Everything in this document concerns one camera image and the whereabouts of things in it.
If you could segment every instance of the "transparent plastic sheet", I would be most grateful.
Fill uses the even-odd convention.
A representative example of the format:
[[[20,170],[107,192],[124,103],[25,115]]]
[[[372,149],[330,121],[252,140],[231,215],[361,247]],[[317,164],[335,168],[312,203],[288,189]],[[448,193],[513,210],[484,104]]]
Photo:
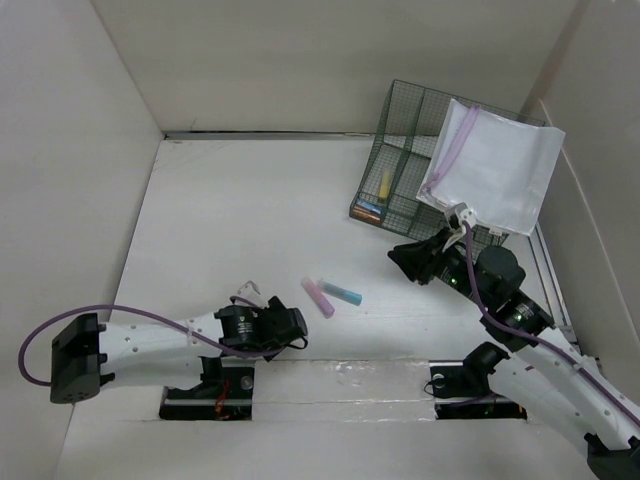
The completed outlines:
[[[256,364],[255,421],[435,421],[426,360]]]
[[[538,219],[564,132],[480,110],[466,138],[456,135],[469,109],[452,99],[417,199],[439,210],[466,203],[492,230],[530,235]],[[434,176],[457,151],[446,175]]]

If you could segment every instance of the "pink tube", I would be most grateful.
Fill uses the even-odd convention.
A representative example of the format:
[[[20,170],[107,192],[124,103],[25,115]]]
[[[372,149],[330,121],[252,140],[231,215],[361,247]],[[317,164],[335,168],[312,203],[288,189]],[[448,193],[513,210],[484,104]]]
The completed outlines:
[[[333,308],[333,305],[329,303],[327,297],[322,294],[318,286],[313,283],[313,280],[311,280],[309,277],[304,277],[300,281],[300,285],[302,285],[302,288],[305,289],[311,299],[318,306],[318,308],[324,315],[324,318],[331,318],[336,310],[335,308]]]

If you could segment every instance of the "blue tube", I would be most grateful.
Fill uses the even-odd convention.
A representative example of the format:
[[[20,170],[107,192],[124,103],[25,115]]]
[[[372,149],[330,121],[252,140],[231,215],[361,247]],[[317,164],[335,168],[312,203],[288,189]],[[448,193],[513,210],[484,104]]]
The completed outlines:
[[[345,290],[344,288],[340,288],[331,283],[327,283],[324,280],[319,280],[316,282],[320,290],[322,290],[327,295],[331,295],[332,297],[339,298],[340,300],[344,300],[351,305],[360,306],[362,303],[362,295],[355,292],[350,292],[349,290]]]

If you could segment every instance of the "wire basket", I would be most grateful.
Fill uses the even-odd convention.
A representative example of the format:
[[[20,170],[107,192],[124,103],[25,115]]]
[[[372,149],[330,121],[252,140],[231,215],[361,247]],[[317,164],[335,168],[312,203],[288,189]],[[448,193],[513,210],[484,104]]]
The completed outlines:
[[[444,215],[416,200],[418,189],[436,147],[452,98],[465,107],[483,110],[528,125],[544,122],[449,93],[394,80],[378,123],[373,148],[349,215],[405,237],[425,240],[447,225]],[[389,180],[386,198],[381,196],[383,177]],[[363,212],[359,204],[374,204],[376,212]],[[501,245],[507,235],[485,227],[474,229],[474,258],[489,245]]]

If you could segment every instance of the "gray wall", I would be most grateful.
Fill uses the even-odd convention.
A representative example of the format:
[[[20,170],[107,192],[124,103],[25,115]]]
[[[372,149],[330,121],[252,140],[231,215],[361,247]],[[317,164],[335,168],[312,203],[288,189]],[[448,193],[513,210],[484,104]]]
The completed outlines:
[[[640,401],[640,3],[583,3],[536,105],[567,132],[540,222],[582,345]]]
[[[518,110],[576,0],[92,0],[164,130],[374,131],[400,78]]]
[[[161,135],[88,0],[0,1],[0,111],[0,478],[45,479],[71,407],[19,377],[18,347],[113,300]]]

